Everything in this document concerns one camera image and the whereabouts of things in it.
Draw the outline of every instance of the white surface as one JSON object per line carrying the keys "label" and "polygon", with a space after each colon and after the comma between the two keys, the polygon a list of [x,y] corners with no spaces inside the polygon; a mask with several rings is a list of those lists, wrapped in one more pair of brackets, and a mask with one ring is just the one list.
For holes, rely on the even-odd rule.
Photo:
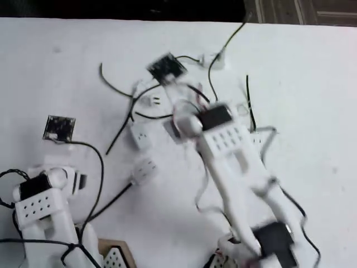
{"label": "white surface", "polygon": [[[71,203],[74,219],[83,219],[97,194],[99,161],[90,149],[74,146],[70,151],[43,142],[47,116],[75,117],[74,139],[91,142],[104,153],[129,102],[100,80],[100,62],[108,80],[130,92],[135,81],[150,78],[145,67],[154,58],[168,51],[191,56],[218,51],[237,27],[1,18],[1,170],[27,169],[49,152],[71,162],[88,174],[88,191]],[[310,216],[307,233],[322,251],[321,267],[354,266],[356,47],[355,28],[249,24],[229,45],[225,69],[212,73],[220,99],[236,102],[244,101],[249,74],[258,126],[274,125],[279,132],[267,166]],[[206,70],[189,61],[185,65],[187,80],[202,82],[212,99]],[[156,92],[165,97],[162,89]],[[165,114],[168,107],[137,110]],[[159,122],[147,127],[158,177],[130,189],[93,222],[94,228],[98,237],[125,240],[138,267],[202,267],[228,226],[220,216],[196,211],[194,196],[204,169],[193,148],[176,145]],[[100,205],[126,185],[140,157],[127,134],[104,159]],[[12,188],[20,181],[15,175],[2,178],[3,200],[11,200]],[[202,203],[221,204],[212,181]],[[256,199],[247,203],[254,205],[248,207],[252,225],[272,215]],[[0,213],[0,236],[16,237],[11,212],[0,208]],[[2,266],[17,267],[22,257],[21,245],[0,246]]]}

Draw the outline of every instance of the cable connector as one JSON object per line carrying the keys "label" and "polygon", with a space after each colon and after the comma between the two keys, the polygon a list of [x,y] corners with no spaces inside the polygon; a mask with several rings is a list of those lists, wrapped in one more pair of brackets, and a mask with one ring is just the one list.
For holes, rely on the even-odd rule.
{"label": "cable connector", "polygon": [[141,185],[153,179],[156,174],[156,164],[150,158],[146,158],[135,165],[132,171],[132,184]]}
{"label": "cable connector", "polygon": [[140,102],[147,107],[153,107],[161,104],[160,98],[155,95],[144,95],[140,98]]}
{"label": "cable connector", "polygon": [[222,50],[219,53],[216,52],[210,52],[210,53],[204,53],[199,57],[199,64],[204,67],[204,68],[209,68],[212,61],[216,58],[218,54],[217,59],[215,60],[215,62],[212,65],[212,69],[214,70],[221,70],[224,68],[224,54],[225,54],[225,50]]}

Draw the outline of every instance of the wire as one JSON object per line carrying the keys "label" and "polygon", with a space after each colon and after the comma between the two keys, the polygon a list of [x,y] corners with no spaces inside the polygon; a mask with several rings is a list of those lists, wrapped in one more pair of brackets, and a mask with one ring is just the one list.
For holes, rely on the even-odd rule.
{"label": "wire", "polygon": [[164,119],[164,118],[172,117],[172,114],[167,114],[165,116],[147,116],[147,115],[139,113],[139,112],[135,112],[135,114],[137,114],[138,116],[147,118],[147,119]]}
{"label": "wire", "polygon": [[[72,243],[65,243],[65,242],[54,241],[54,240],[16,239],[16,238],[0,239],[0,243],[44,243],[44,244],[55,244],[55,245],[67,246],[68,249],[72,249],[72,248],[74,249],[74,248],[78,247],[83,251],[83,253],[86,255],[86,257],[91,261],[91,263],[96,268],[101,268],[101,266],[97,263],[97,261],[93,258],[93,256],[88,252],[88,250],[82,244],[72,244]],[[64,264],[64,266],[66,266],[66,264],[64,263],[64,257],[61,258],[61,261]]]}
{"label": "wire", "polygon": [[248,109],[250,113],[250,132],[257,131],[257,124],[255,123],[254,114],[252,110],[252,103],[250,102],[250,94],[249,94],[249,77],[248,75],[245,77],[245,86],[247,87],[247,102]]}
{"label": "wire", "polygon": [[195,61],[195,62],[197,62],[197,63],[200,62],[200,60],[194,59],[194,58],[192,58],[192,57],[190,57],[190,56],[186,56],[186,55],[178,56],[178,57],[176,57],[176,60],[177,60],[177,59],[183,59],[183,58],[193,60],[193,61]]}
{"label": "wire", "polygon": [[131,117],[131,114],[132,114],[132,112],[133,112],[133,108],[134,108],[134,105],[136,104],[136,102],[140,99],[141,96],[143,96],[144,94],[146,94],[148,91],[150,91],[150,90],[152,90],[152,89],[154,89],[154,88],[157,88],[157,87],[159,87],[159,86],[160,86],[160,84],[154,85],[154,86],[152,86],[152,87],[150,87],[150,88],[144,90],[142,93],[140,93],[140,94],[138,95],[138,97],[133,98],[132,104],[131,104],[130,109],[129,109],[129,112],[128,112],[128,115],[127,115],[127,117],[125,118],[124,123],[123,123],[122,126],[120,127],[118,133],[117,133],[116,136],[114,137],[112,143],[109,145],[109,148],[107,149],[105,155],[108,155],[108,154],[110,153],[110,151],[112,150],[112,148],[113,148],[115,142],[117,141],[118,137],[120,136],[120,134],[121,134],[121,133],[123,132],[123,130],[125,129],[125,126],[128,124],[128,121],[129,121],[129,119],[130,119],[130,117]]}
{"label": "wire", "polygon": [[96,219],[99,215],[101,215],[107,208],[109,208],[115,201],[117,201],[129,188],[133,186],[132,183],[129,183],[123,190],[120,191],[119,194],[117,194],[108,204],[106,204],[100,211],[95,213],[93,216],[89,218],[89,221],[92,221]]}
{"label": "wire", "polygon": [[197,152],[200,156],[200,158],[202,159],[202,162],[204,164],[204,168],[205,168],[205,176],[204,176],[204,182],[203,182],[203,185],[201,187],[201,189],[199,189],[199,191],[197,192],[197,195],[195,197],[195,205],[196,205],[196,208],[197,210],[200,212],[200,213],[207,213],[207,212],[212,212],[212,213],[219,213],[219,214],[222,214],[224,216],[224,218],[227,220],[229,226],[232,227],[232,224],[229,220],[229,218],[227,217],[227,215],[223,212],[223,210],[219,207],[207,207],[207,208],[200,208],[199,206],[199,203],[200,203],[200,200],[203,196],[203,193],[205,192],[205,190],[207,189],[208,187],[208,182],[209,182],[209,176],[208,176],[208,169],[207,169],[207,166],[205,165],[205,162],[203,160],[203,157],[202,157],[202,154],[200,152]]}
{"label": "wire", "polygon": [[214,62],[216,62],[216,60],[218,59],[218,57],[220,57],[222,55],[222,53],[224,52],[225,48],[228,46],[229,42],[232,40],[232,38],[243,28],[243,26],[250,20],[250,17],[252,16],[252,13],[250,12],[244,19],[242,25],[240,25],[238,27],[238,29],[236,29],[233,34],[228,38],[227,42],[224,44],[224,46],[222,47],[222,49],[219,51],[219,53],[216,54],[216,57],[214,57],[213,61],[211,62],[210,66],[208,67],[208,82],[210,83],[211,89],[213,91],[214,97],[216,99],[216,102],[218,101],[218,96],[217,93],[212,85],[212,81],[211,81],[211,69],[212,66],[214,64]]}
{"label": "wire", "polygon": [[103,63],[100,63],[100,65],[99,65],[99,75],[100,75],[101,79],[103,80],[103,82],[104,82],[108,87],[110,87],[111,89],[115,90],[116,92],[118,92],[119,94],[121,94],[121,95],[123,95],[123,96],[126,96],[126,97],[128,97],[128,98],[133,98],[132,95],[129,95],[129,94],[125,93],[125,92],[120,91],[119,89],[117,89],[115,86],[113,86],[112,84],[110,84],[110,82],[108,82],[108,81],[106,80],[106,78],[105,78],[104,75],[103,75]]}
{"label": "wire", "polygon": [[320,252],[319,248],[310,240],[310,238],[306,234],[305,224],[307,222],[307,214],[306,214],[305,210],[303,210],[303,208],[299,205],[299,203],[291,197],[291,195],[289,195],[281,186],[280,186],[280,188],[281,188],[281,191],[283,191],[283,194],[287,197],[287,199],[289,199],[291,201],[291,203],[293,203],[295,205],[295,207],[301,212],[301,214],[303,216],[303,218],[300,222],[302,234],[303,234],[304,238],[307,240],[307,242],[313,247],[313,249],[317,253],[317,259],[314,264],[314,268],[317,268],[321,261],[321,252]]}
{"label": "wire", "polygon": [[[22,176],[25,180],[29,180],[30,177],[27,175],[26,172],[20,170],[20,169],[9,169],[9,170],[6,170],[4,172],[1,172],[0,173],[0,178],[5,176],[6,174],[10,174],[10,173],[16,173],[20,176]],[[2,205],[3,207],[6,207],[6,208],[9,208],[9,209],[14,209],[15,208],[15,204],[12,202],[10,204],[4,202],[1,198],[0,198],[0,205]]]}
{"label": "wire", "polygon": [[84,229],[85,226],[88,224],[90,217],[92,216],[92,214],[94,213],[94,210],[96,209],[100,196],[102,194],[102,190],[103,190],[103,182],[104,182],[104,161],[103,158],[100,154],[100,152],[98,151],[97,148],[95,148],[93,145],[86,143],[86,142],[82,142],[82,141],[66,141],[66,142],[58,142],[56,140],[51,140],[53,142],[55,142],[56,144],[62,145],[62,144],[73,144],[73,145],[84,145],[87,146],[91,149],[93,149],[95,151],[95,153],[98,155],[98,158],[100,160],[100,165],[101,165],[101,172],[100,172],[100,184],[99,184],[99,190],[98,190],[98,195],[97,198],[94,202],[94,205],[92,207],[92,209],[89,212],[89,215],[87,216],[87,218],[85,219],[83,226],[79,232],[79,243],[82,243],[82,239],[83,239],[83,233],[84,233]]}
{"label": "wire", "polygon": [[22,170],[20,170],[20,169],[9,169],[9,170],[6,170],[4,172],[1,172],[0,173],[0,178],[2,176],[5,176],[6,174],[9,174],[9,173],[16,173],[16,174],[22,176],[25,180],[29,180],[30,179],[30,177],[27,175],[27,173],[22,171]]}
{"label": "wire", "polygon": [[188,86],[188,88],[192,89],[196,94],[200,95],[201,97],[203,97],[205,99],[205,101],[207,101],[208,103],[210,103],[209,98],[207,98],[207,96],[205,94],[203,94],[203,92],[199,91],[197,88],[195,88],[193,85],[190,84],[186,84]]}
{"label": "wire", "polygon": [[[262,160],[262,163],[265,165],[264,161],[265,161],[265,155],[266,155],[266,152],[268,151],[270,145],[272,144],[276,134],[277,134],[277,130],[275,127],[272,127],[272,126],[268,126],[268,127],[262,127],[262,128],[256,128],[255,129],[256,131],[272,131],[271,134],[268,136],[267,138],[267,141],[264,143],[263,145],[263,148],[260,152],[260,159]],[[272,183],[270,183],[270,185],[268,186],[268,189],[271,187],[271,184],[274,184],[274,183],[278,183],[278,181],[276,179],[272,180],[271,181]],[[307,236],[306,234],[306,231],[305,231],[305,224],[307,222],[307,214],[306,212],[304,211],[304,209],[299,205],[299,203],[293,199],[291,197],[291,195],[289,195],[287,193],[287,191],[285,191],[280,185],[279,187],[281,188],[281,191],[283,192],[283,194],[287,197],[287,199],[289,199],[295,206],[296,208],[301,212],[302,216],[303,216],[303,219],[301,220],[300,222],[300,227],[301,227],[301,231],[302,231],[302,234],[304,236],[304,238],[306,239],[306,241],[312,246],[312,248],[316,251],[317,253],[317,259],[315,261],[315,264],[314,264],[314,268],[317,268],[320,261],[321,261],[321,252],[319,250],[319,248],[310,240],[310,238]]]}

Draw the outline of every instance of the plastic part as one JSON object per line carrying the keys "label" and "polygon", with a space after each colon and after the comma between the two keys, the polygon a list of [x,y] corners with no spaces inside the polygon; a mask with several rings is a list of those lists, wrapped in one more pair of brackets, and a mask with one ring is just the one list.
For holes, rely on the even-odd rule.
{"label": "plastic part", "polygon": [[37,219],[62,210],[64,207],[61,200],[61,191],[52,188],[16,203],[19,228],[22,229]]}
{"label": "plastic part", "polygon": [[130,127],[130,132],[139,150],[147,150],[148,148],[151,147],[151,141],[148,137],[148,134],[143,124],[134,123]]}
{"label": "plastic part", "polygon": [[[67,201],[60,189],[51,188],[16,203],[16,216],[24,239],[53,240],[78,243],[78,237]],[[94,231],[84,231],[83,245],[102,263]],[[62,245],[25,243],[27,268],[58,267],[60,256],[67,250]],[[93,267],[90,260],[76,248],[66,257],[68,267]]]}
{"label": "plastic part", "polygon": [[156,164],[149,158],[140,161],[132,172],[132,183],[143,184],[153,179],[157,174]]}
{"label": "plastic part", "polygon": [[[220,55],[218,56],[218,58],[215,60],[215,62],[212,65],[212,69],[213,70],[221,70],[224,68],[224,51],[220,52]],[[211,65],[212,61],[214,60],[214,58],[217,56],[216,52],[210,52],[210,53],[205,53],[202,54],[199,57],[199,64],[204,67],[204,68],[209,68],[209,66]]]}
{"label": "plastic part", "polygon": [[153,107],[161,104],[160,98],[155,95],[144,95],[140,97],[140,102],[147,107]]}
{"label": "plastic part", "polygon": [[104,259],[104,268],[129,268],[120,247],[113,247]]}

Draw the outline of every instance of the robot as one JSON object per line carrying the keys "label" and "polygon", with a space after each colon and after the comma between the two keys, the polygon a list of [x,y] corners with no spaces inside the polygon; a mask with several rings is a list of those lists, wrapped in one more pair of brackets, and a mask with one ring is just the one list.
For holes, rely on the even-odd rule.
{"label": "robot", "polygon": [[[238,267],[316,267],[312,248],[290,200],[272,177],[240,122],[236,107],[214,104],[175,123],[180,133],[195,139],[197,150],[223,199],[233,233],[222,237],[218,246]],[[39,167],[36,176],[13,191],[16,216],[24,239],[59,240],[77,244],[76,229],[67,199],[81,190],[81,176],[71,167]],[[244,193],[252,191],[265,201],[276,221],[252,229],[247,221]],[[98,239],[90,224],[85,226],[82,244],[103,266]],[[58,245],[25,243],[23,268],[63,267],[59,258],[67,250]],[[79,248],[66,257],[68,267],[94,267]]]}

